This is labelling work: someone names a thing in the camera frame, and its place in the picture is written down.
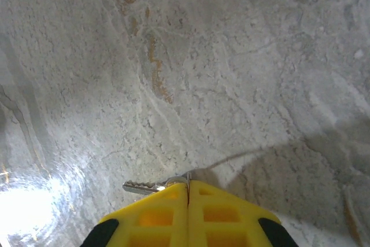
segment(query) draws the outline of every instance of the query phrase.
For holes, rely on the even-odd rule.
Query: yellow casing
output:
[[[269,211],[206,183],[192,180],[149,195],[105,216],[119,226],[107,247],[272,247],[260,218]]]

